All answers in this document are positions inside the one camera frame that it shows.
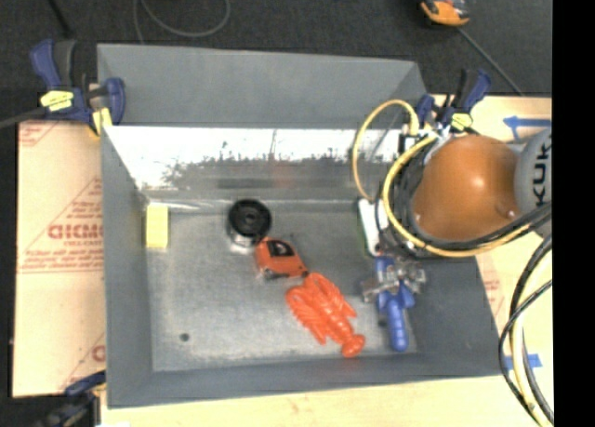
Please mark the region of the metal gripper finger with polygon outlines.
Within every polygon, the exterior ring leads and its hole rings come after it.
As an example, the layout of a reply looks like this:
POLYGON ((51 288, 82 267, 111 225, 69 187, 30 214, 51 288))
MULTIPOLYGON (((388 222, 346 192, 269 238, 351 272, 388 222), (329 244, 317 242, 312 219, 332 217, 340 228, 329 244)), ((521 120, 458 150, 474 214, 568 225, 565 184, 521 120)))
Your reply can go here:
POLYGON ((386 281, 378 281, 374 278, 368 278, 361 283, 363 301, 373 301, 382 291, 389 288, 386 281))

